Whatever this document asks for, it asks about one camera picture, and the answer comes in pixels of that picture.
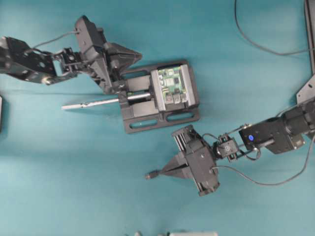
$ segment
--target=screw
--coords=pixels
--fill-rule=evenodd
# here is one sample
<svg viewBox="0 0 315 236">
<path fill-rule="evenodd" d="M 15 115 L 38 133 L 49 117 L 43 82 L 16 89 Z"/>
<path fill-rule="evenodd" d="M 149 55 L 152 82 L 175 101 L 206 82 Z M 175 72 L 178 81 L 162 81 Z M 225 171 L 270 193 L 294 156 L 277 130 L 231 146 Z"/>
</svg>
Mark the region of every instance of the screw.
<svg viewBox="0 0 315 236">
<path fill-rule="evenodd" d="M 229 146 L 224 147 L 225 151 L 231 151 L 231 148 Z"/>
</svg>

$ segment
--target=metal bracket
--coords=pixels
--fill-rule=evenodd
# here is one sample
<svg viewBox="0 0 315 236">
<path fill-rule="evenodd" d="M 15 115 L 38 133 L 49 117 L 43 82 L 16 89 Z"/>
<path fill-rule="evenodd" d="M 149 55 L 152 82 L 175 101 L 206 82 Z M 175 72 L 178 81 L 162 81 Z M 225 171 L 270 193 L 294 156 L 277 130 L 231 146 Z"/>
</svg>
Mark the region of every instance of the metal bracket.
<svg viewBox="0 0 315 236">
<path fill-rule="evenodd" d="M 309 48 L 315 47 L 315 0 L 304 2 L 305 20 L 308 35 Z M 297 104 L 315 97 L 315 50 L 310 51 L 310 61 L 313 76 L 296 94 Z"/>
</svg>

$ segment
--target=mounting plate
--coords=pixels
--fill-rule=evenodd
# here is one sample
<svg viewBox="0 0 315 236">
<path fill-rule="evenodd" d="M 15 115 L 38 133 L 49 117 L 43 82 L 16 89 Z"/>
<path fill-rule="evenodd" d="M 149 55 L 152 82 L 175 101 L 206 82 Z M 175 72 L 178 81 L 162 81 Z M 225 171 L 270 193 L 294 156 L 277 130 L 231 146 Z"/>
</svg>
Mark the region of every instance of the mounting plate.
<svg viewBox="0 0 315 236">
<path fill-rule="evenodd" d="M 194 104 L 189 105 L 188 102 L 187 104 L 172 104 L 171 108 L 162 111 L 158 108 L 159 97 L 154 92 L 156 91 L 157 85 L 155 85 L 152 79 L 151 72 L 162 68 L 182 65 L 187 65 L 188 68 L 187 73 L 189 74 L 189 81 L 191 82 L 191 84 L 187 86 L 187 89 L 194 96 Z M 154 65 L 142 66 L 135 69 L 129 69 L 123 73 L 123 76 L 138 74 L 140 72 L 142 73 L 140 77 L 127 79 L 127 91 L 151 91 L 154 96 L 151 97 L 150 100 L 140 101 L 136 104 L 130 104 L 126 98 L 126 94 L 121 93 L 118 95 L 126 133 L 140 132 L 144 130 L 197 121 L 200 119 L 198 109 L 199 96 L 194 82 L 193 70 L 189 66 L 187 60 L 159 63 Z M 179 119 L 170 118 L 175 116 L 183 117 Z"/>
</svg>

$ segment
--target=green circuit board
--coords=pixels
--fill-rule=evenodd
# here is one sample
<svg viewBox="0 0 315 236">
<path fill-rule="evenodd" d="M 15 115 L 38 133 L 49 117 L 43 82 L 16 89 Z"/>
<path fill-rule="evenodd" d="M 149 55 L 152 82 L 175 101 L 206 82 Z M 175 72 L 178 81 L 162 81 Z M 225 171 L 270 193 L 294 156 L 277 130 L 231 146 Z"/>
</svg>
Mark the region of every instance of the green circuit board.
<svg viewBox="0 0 315 236">
<path fill-rule="evenodd" d="M 180 66 L 158 70 L 158 78 L 165 104 L 187 102 L 187 93 Z"/>
</svg>

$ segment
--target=blue led light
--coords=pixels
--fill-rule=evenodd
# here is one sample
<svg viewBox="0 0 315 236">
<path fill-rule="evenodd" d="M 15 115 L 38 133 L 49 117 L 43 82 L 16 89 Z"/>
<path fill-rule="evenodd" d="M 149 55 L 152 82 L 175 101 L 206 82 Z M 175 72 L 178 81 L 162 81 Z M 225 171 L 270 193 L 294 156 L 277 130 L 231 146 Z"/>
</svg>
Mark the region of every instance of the blue led light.
<svg viewBox="0 0 315 236">
<path fill-rule="evenodd" d="M 248 135 L 248 139 L 249 139 L 250 141 L 254 141 L 254 136 L 253 136 L 253 135 Z"/>
</svg>

